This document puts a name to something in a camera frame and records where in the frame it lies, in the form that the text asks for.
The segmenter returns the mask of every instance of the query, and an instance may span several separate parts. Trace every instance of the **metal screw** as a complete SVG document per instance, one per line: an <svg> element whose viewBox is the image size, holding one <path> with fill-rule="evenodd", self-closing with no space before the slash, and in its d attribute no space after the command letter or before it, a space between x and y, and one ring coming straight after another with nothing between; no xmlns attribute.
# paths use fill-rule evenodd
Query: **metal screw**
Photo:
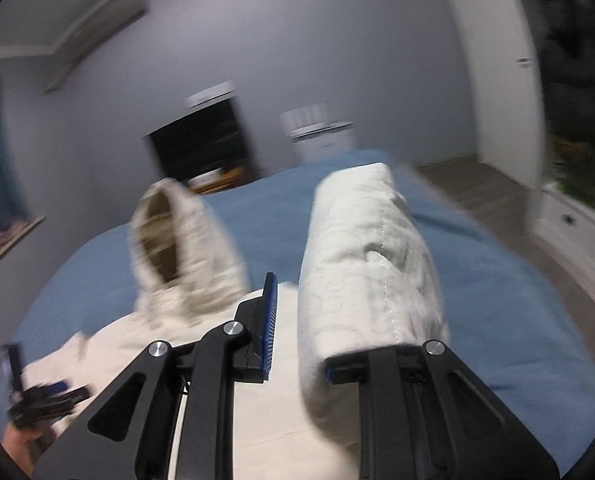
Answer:
<svg viewBox="0 0 595 480"><path fill-rule="evenodd" d="M148 352L153 357L160 357L169 351L168 345L164 341L153 341L148 346Z"/></svg>
<svg viewBox="0 0 595 480"><path fill-rule="evenodd" d="M222 330L224 330L225 334L237 335L244 330L244 325L239 321L229 321Z"/></svg>
<svg viewBox="0 0 595 480"><path fill-rule="evenodd" d="M426 343L426 351L431 355L442 355L444 354L445 346L442 341L429 341Z"/></svg>

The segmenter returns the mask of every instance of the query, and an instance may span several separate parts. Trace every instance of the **blue bed sheet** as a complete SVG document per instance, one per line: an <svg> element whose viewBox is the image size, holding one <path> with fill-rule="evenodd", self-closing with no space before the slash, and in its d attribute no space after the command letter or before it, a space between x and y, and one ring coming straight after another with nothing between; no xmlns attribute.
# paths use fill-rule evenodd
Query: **blue bed sheet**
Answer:
<svg viewBox="0 0 595 480"><path fill-rule="evenodd" d="M315 186L331 171L387 162L355 151L206 197L229 229L254 288L266 272L297 282ZM410 174L394 171L437 267L451 348L553 455L562 473L595 436L595 364L547 281ZM27 361L95 333L136 299L127 227L85 244L47 283L15 333ZM0 434L6 421L0 377Z"/></svg>

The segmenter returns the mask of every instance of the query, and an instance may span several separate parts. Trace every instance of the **air conditioner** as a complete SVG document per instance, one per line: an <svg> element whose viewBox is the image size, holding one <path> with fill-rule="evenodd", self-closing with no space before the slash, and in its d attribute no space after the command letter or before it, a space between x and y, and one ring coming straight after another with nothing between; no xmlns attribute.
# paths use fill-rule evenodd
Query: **air conditioner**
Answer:
<svg viewBox="0 0 595 480"><path fill-rule="evenodd" d="M109 0L101 5L62 41L51 57L45 92L57 89L82 59L147 10L146 0Z"/></svg>

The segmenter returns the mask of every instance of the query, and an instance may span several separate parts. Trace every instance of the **television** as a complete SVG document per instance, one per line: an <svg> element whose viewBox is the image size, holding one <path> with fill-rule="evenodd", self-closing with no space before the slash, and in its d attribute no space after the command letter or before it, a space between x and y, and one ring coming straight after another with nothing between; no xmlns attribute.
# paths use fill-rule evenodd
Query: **television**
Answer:
<svg viewBox="0 0 595 480"><path fill-rule="evenodd" d="M162 173L181 182L245 166L248 149L233 98L190 113L148 135Z"/></svg>

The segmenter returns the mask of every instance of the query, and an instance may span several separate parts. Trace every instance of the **human hand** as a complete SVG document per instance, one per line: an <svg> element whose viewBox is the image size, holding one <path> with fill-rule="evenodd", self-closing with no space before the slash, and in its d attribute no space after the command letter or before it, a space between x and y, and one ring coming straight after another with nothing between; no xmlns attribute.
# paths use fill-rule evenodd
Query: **human hand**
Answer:
<svg viewBox="0 0 595 480"><path fill-rule="evenodd" d="M10 422L4 428L2 447L27 476L33 474L33 467L35 466L30 445L33 440L39 439L44 434L44 431L37 428L23 428L21 430Z"/></svg>

